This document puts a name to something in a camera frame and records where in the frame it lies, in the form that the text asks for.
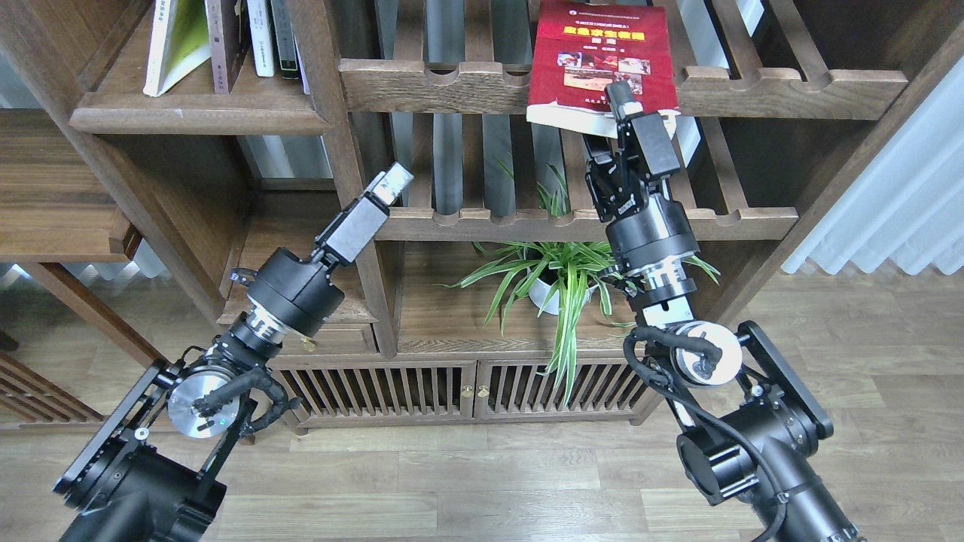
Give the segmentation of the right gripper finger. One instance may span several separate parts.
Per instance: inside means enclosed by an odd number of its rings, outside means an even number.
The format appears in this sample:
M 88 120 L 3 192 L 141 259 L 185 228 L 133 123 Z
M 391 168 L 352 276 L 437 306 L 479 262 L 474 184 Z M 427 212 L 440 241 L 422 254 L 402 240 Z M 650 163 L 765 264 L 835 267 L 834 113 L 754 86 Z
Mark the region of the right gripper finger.
M 636 119 L 642 114 L 642 103 L 631 92 L 629 81 L 620 80 L 606 86 L 606 97 L 616 123 Z

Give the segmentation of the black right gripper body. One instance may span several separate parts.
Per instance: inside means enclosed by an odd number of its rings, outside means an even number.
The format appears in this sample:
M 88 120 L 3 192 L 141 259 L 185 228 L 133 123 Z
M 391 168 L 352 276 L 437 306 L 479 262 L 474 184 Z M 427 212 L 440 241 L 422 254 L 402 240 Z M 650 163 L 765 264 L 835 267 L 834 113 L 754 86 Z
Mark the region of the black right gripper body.
M 654 276 L 699 250 L 684 207 L 670 193 L 679 159 L 657 113 L 618 121 L 617 137 L 616 150 L 605 137 L 583 138 L 587 185 L 618 274 Z

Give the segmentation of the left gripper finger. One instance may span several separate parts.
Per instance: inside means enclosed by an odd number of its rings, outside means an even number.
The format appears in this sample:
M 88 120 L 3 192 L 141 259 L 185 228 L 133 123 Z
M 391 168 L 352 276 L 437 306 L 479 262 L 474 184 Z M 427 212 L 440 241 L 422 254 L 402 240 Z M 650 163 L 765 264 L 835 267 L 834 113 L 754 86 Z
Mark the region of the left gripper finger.
M 414 175 L 400 163 L 393 163 L 379 172 L 371 182 L 371 194 L 386 206 L 391 206 L 413 181 Z

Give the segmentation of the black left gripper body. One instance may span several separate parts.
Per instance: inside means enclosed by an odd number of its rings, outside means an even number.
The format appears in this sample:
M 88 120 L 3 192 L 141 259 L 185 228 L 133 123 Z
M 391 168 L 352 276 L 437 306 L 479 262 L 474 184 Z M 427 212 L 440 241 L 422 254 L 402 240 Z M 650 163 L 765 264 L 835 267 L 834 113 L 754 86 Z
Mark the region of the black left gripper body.
M 279 248 L 258 270 L 235 268 L 231 280 L 248 288 L 252 302 L 244 318 L 248 326 L 266 340 L 291 332 L 316 335 L 344 299 L 344 292 L 331 283 L 331 272 L 357 260 L 388 220 L 389 206 L 365 190 L 316 236 L 306 260 Z

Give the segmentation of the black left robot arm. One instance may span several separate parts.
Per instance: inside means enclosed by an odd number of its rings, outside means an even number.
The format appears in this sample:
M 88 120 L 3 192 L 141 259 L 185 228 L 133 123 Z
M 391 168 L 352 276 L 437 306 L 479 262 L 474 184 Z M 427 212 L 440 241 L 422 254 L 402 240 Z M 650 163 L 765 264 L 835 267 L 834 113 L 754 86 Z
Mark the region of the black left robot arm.
M 252 307 L 192 364 L 155 361 L 101 425 L 54 491 L 77 510 L 63 541 L 197 541 L 226 495 L 217 475 L 238 440 L 268 428 L 300 398 L 289 397 L 268 361 L 286 335 L 314 337 L 344 294 L 331 282 L 389 219 L 413 180 L 395 163 L 335 216 L 307 258 L 278 249 L 258 270 L 237 268 Z M 190 469 L 162 456 L 149 429 L 166 412 L 190 438 L 218 438 L 206 463 Z

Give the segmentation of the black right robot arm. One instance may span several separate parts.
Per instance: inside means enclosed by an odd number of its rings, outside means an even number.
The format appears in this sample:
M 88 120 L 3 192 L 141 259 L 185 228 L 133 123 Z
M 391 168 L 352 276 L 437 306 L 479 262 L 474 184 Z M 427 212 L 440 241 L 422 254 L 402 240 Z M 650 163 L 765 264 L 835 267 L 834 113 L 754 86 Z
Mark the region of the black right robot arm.
M 606 95 L 618 144 L 583 138 L 587 185 L 614 257 L 599 277 L 636 313 L 624 357 L 672 408 L 686 476 L 712 505 L 750 504 L 761 540 L 861 540 L 808 463 L 834 431 L 809 388 L 758 324 L 729 330 L 690 315 L 696 285 L 684 260 L 698 244 L 670 192 L 679 159 L 664 120 L 644 111 L 626 81 Z

